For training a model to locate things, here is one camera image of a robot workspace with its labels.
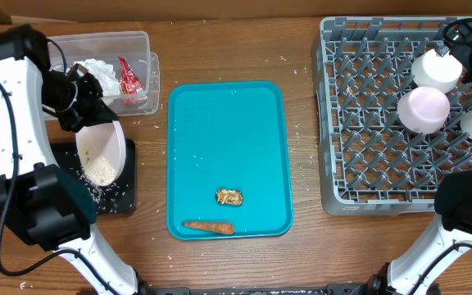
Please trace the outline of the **white tissue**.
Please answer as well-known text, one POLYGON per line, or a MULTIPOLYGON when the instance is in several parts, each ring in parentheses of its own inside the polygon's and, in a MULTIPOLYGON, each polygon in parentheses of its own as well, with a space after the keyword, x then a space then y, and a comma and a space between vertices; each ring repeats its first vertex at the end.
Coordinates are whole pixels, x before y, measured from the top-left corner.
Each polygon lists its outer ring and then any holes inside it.
POLYGON ((84 61, 75 61, 88 70, 99 82, 104 97, 117 96, 121 94, 120 81, 116 78, 116 72, 113 65, 107 64, 105 61, 94 58, 84 61))

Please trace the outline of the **large white plate with rice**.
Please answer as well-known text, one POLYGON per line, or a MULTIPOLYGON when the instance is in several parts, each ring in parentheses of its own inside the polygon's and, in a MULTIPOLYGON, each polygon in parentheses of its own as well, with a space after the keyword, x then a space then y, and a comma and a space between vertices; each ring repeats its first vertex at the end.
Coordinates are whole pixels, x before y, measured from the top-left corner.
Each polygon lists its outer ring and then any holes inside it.
POLYGON ((104 156, 117 172, 114 181, 119 178, 125 168, 126 139, 118 120, 83 127, 75 134, 75 141, 81 166, 86 157, 104 156))

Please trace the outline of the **red snack wrapper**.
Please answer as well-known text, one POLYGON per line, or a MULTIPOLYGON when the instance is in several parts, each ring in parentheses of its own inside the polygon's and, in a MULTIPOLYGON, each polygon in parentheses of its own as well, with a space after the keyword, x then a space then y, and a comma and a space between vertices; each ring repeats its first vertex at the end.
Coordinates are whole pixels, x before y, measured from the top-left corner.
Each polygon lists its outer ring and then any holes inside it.
POLYGON ((145 90, 145 87, 141 84, 129 63, 123 57, 118 57, 118 60, 121 66, 121 92, 123 94, 138 94, 137 97, 124 98, 123 103, 125 105, 138 105, 145 103, 146 97, 144 95, 139 96, 139 94, 145 90))

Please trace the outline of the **small white bowl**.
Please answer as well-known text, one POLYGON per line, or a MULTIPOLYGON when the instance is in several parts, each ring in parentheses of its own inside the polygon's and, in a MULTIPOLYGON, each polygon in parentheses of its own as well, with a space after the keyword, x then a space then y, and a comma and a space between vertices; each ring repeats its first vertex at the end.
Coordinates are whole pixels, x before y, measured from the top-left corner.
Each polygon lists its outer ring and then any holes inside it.
POLYGON ((399 99, 397 114, 408 130, 432 134, 443 127, 450 114, 450 102, 440 90, 422 86, 411 90, 399 99))

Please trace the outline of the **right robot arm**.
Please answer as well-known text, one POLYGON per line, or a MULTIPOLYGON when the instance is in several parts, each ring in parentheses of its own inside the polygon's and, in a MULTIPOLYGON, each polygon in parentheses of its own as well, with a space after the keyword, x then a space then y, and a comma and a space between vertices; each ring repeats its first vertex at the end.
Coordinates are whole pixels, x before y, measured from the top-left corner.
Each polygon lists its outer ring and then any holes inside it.
MULTIPOLYGON (((472 87, 472 17, 454 20, 442 31, 445 46, 465 67, 472 87)), ((437 294, 436 279, 472 250, 472 170, 446 175, 435 195, 435 216, 413 245, 386 263, 355 294, 437 294)))

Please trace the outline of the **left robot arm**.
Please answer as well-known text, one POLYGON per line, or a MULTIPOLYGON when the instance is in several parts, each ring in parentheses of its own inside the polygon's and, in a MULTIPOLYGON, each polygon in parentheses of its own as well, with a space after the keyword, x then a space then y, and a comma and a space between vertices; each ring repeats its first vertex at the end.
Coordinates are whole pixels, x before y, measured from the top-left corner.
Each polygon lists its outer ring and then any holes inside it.
POLYGON ((0 33, 0 232, 71 263, 99 294, 146 294, 141 275, 98 229, 98 209, 82 179, 62 169, 48 141, 45 115, 90 139, 117 181, 134 184, 136 151, 102 88, 84 67, 51 67, 53 41, 29 25, 0 33))

